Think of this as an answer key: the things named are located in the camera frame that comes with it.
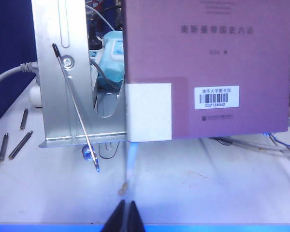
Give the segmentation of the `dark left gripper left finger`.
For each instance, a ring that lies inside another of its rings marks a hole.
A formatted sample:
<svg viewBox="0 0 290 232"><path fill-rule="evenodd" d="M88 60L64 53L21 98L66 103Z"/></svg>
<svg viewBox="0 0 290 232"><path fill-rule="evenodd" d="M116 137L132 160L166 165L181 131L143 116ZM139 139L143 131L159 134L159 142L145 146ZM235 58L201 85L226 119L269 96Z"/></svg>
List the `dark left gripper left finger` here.
<svg viewBox="0 0 290 232"><path fill-rule="evenodd" d="M113 213L110 215L105 225L103 232L119 232L123 224L125 201L121 200Z"/></svg>

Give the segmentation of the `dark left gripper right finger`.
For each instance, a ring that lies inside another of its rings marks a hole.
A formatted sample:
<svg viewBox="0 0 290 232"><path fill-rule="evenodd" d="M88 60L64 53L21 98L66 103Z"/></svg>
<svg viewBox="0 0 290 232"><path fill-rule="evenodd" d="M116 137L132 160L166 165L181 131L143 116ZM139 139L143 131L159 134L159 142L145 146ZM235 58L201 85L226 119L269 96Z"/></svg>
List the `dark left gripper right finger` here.
<svg viewBox="0 0 290 232"><path fill-rule="evenodd" d="M128 214L128 231L129 232L145 232L144 224L135 201L130 203Z"/></svg>

